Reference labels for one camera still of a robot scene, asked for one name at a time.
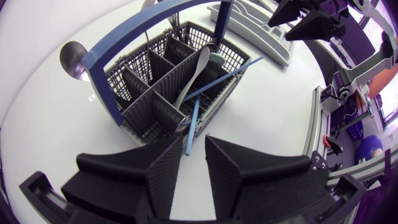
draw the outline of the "white round table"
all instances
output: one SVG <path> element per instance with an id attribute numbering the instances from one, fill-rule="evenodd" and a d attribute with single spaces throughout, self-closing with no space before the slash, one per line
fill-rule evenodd
<path id="1" fill-rule="evenodd" d="M 67 42 L 75 40 L 91 49 L 105 34 L 137 13 L 142 2 L 135 1 L 109 13 Z M 181 21 L 213 30 L 215 23 L 210 21 L 207 5 L 182 11 Z M 148 30 L 148 35 L 155 37 L 168 27 L 165 19 Z M 171 219 L 215 219 L 205 160 L 205 134 L 269 154 L 301 155 L 312 91 L 317 86 L 325 87 L 315 58 L 301 41 L 295 43 L 291 64 L 283 67 L 228 30 L 225 38 L 252 58 L 265 57 L 248 68 L 213 121 L 194 140 L 191 156 L 181 158 Z M 140 36 L 119 55 L 145 41 Z M 12 209 L 21 223 L 44 223 L 19 189 L 35 171 L 46 174 L 54 190 L 61 194 L 61 186 L 78 171 L 78 154 L 112 154 L 137 147 L 98 99 L 89 101 L 94 93 L 91 84 L 73 79 L 63 70 L 59 61 L 61 47 L 25 84 L 2 127 L 4 181 Z"/>

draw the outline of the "white spoon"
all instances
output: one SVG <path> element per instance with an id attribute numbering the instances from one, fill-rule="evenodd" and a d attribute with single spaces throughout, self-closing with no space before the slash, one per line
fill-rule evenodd
<path id="1" fill-rule="evenodd" d="M 203 47 L 202 50 L 200 51 L 199 55 L 199 60 L 197 64 L 197 69 L 195 70 L 195 73 L 193 74 L 191 80 L 185 85 L 184 89 L 181 91 L 179 94 L 177 100 L 174 103 L 174 107 L 176 109 L 180 109 L 182 100 L 184 99 L 185 95 L 188 93 L 189 88 L 191 88 L 192 83 L 195 81 L 197 76 L 205 69 L 210 57 L 210 49 L 208 47 Z"/>

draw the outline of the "blue stick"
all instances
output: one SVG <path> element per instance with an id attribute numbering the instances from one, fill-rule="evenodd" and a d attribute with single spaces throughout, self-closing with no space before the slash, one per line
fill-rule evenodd
<path id="1" fill-rule="evenodd" d="M 199 112 L 200 95 L 197 96 L 195 107 L 193 108 L 191 125 L 189 126 L 187 148 L 185 148 L 185 155 L 189 156 L 191 153 L 191 146 L 193 141 L 193 134 L 195 134 L 195 126 L 197 125 L 198 112 Z"/>
<path id="2" fill-rule="evenodd" d="M 196 96 L 196 95 L 199 95 L 200 93 L 202 93 L 202 92 L 208 90 L 209 88 L 211 88 L 211 87 L 213 87 L 213 86 L 219 84 L 220 82 L 226 80 L 227 78 L 229 78 L 229 77 L 231 77 L 231 76 L 237 74 L 237 73 L 240 72 L 241 70 L 244 70 L 244 69 L 247 68 L 248 66 L 250 66 L 250 65 L 252 65 L 252 64 L 254 64 L 254 63 L 256 63 L 256 62 L 258 62 L 258 61 L 259 61 L 260 59 L 262 59 L 262 58 L 264 58 L 264 57 L 261 56 L 261 57 L 255 59 L 255 60 L 253 60 L 253 61 L 251 61 L 251 62 L 249 62 L 249 63 L 247 63 L 247 64 L 241 66 L 240 68 L 236 69 L 235 71 L 233 71 L 233 72 L 231 72 L 231 73 L 229 73 L 229 74 L 226 74 L 226 75 L 224 75 L 223 77 L 218 78 L 218 79 L 212 81 L 211 83 L 205 85 L 204 87 L 200 88 L 199 90 L 194 91 L 193 93 L 191 93 L 191 94 L 189 94 L 188 96 L 184 97 L 184 99 L 183 99 L 182 101 L 185 102 L 185 101 L 189 100 L 190 98 L 192 98 L 192 97 L 194 97 L 194 96 Z"/>

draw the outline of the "black mesh basket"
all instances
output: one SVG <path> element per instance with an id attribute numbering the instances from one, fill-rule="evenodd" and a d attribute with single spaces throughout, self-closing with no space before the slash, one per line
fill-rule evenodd
<path id="1" fill-rule="evenodd" d="M 180 30 L 182 40 L 177 40 L 171 29 L 165 30 L 148 44 L 120 57 L 106 72 L 125 120 L 123 125 L 141 144 L 170 137 L 192 114 L 194 99 L 184 102 L 179 110 L 172 103 L 195 72 L 198 50 L 215 39 L 211 31 L 191 22 L 182 24 Z M 209 61 L 188 94 L 250 61 L 247 54 L 224 39 L 217 53 L 226 63 L 221 67 Z M 195 136 L 211 121 L 244 72 L 201 93 Z"/>

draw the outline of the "basket handle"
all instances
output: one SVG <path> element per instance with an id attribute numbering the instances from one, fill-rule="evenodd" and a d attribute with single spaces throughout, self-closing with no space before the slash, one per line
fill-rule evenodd
<path id="1" fill-rule="evenodd" d="M 94 91 L 116 124 L 122 125 L 124 119 L 109 88 L 104 66 L 127 44 L 161 20 L 186 8 L 213 1 L 217 0 L 167 0 L 148 7 L 114 28 L 83 57 L 82 61 Z M 221 0 L 220 13 L 214 31 L 217 44 L 225 34 L 233 2 L 234 0 Z"/>

